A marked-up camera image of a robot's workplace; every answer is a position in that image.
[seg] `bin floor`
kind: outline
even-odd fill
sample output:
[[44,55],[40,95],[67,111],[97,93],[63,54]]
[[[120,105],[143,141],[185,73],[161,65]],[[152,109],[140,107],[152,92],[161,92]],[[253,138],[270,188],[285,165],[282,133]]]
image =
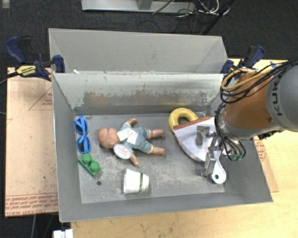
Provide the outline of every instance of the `bin floor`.
[[[113,150],[104,149],[99,145],[97,134],[101,128],[112,127],[119,130],[126,120],[133,117],[138,120],[134,127],[164,130],[164,139],[153,138],[149,142],[154,146],[165,148],[165,156],[135,150],[139,166],[134,167],[130,160],[120,159]],[[222,184],[215,184],[210,178],[200,175],[204,163],[192,160],[181,149],[169,128],[169,114],[103,115],[85,116],[85,118],[89,125],[88,137],[92,143],[90,154],[99,162],[102,172],[92,177],[77,163],[82,203],[224,192]],[[80,157],[81,153],[77,152],[77,158]],[[127,168],[149,176],[147,192],[123,193],[123,177]]]

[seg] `yellow ring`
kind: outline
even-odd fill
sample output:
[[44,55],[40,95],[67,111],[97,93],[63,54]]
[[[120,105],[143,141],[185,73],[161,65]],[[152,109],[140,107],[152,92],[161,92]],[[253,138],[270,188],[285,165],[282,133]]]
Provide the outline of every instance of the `yellow ring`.
[[177,125],[179,125],[179,118],[186,118],[188,121],[194,121],[197,120],[197,115],[186,108],[178,108],[171,112],[169,116],[169,126],[170,129],[173,130],[173,128]]

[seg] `blue sunglasses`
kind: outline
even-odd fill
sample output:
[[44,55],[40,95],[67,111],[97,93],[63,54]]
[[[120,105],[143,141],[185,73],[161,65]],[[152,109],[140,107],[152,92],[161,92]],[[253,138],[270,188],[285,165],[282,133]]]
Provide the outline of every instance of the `blue sunglasses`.
[[91,151],[91,144],[90,144],[90,139],[87,136],[88,133],[88,123],[84,116],[79,116],[74,121],[74,130],[78,133],[81,134],[76,142],[76,147],[77,150],[80,153],[89,153]]

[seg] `doll head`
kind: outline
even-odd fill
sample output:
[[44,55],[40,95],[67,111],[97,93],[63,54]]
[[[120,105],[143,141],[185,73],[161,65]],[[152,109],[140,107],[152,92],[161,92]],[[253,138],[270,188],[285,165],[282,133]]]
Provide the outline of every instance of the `doll head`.
[[98,141],[104,148],[114,148],[115,144],[120,142],[117,130],[113,128],[102,128],[98,133]]

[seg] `gray metal bin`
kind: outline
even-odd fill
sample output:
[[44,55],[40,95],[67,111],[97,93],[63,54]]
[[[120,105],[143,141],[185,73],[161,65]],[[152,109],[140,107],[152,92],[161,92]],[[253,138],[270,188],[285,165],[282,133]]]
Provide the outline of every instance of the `gray metal bin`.
[[[272,201],[251,140],[241,162],[222,158],[224,184],[199,175],[168,126],[171,111],[186,107],[212,115],[219,104],[219,71],[226,61],[221,37],[50,29],[51,56],[62,55],[66,73],[53,74],[53,107],[60,221],[186,211]],[[90,176],[77,162],[74,119],[84,115],[92,157],[102,173]],[[139,167],[99,146],[97,131],[139,126],[161,128],[153,139],[165,156],[135,152]],[[126,168],[149,175],[149,191],[123,194]]]

